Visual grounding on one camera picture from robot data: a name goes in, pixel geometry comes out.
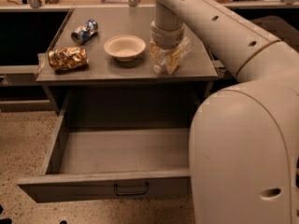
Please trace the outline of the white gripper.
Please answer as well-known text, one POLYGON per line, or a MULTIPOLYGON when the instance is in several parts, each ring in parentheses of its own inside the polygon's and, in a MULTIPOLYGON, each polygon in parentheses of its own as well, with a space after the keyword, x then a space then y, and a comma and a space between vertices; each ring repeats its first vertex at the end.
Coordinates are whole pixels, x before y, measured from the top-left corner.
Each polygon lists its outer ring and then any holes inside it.
POLYGON ((161 49, 169 49, 164 55, 168 74, 173 74, 178 67, 181 49, 175 49, 175 47, 184 38, 184 31, 184 25, 181 25, 174 31, 167 31, 158 27, 155 21, 151 23, 152 40, 149 42, 150 58, 153 63, 159 63, 161 61, 161 49))

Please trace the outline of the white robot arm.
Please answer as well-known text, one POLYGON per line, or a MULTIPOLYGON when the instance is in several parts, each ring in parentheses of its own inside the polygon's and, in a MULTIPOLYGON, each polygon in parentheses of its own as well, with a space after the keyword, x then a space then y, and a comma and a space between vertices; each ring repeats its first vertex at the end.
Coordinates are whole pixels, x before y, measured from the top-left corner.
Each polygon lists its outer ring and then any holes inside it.
POLYGON ((156 0, 159 45, 172 46, 182 23, 237 81, 192 120, 195 223, 297 224, 297 51, 214 0, 156 0))

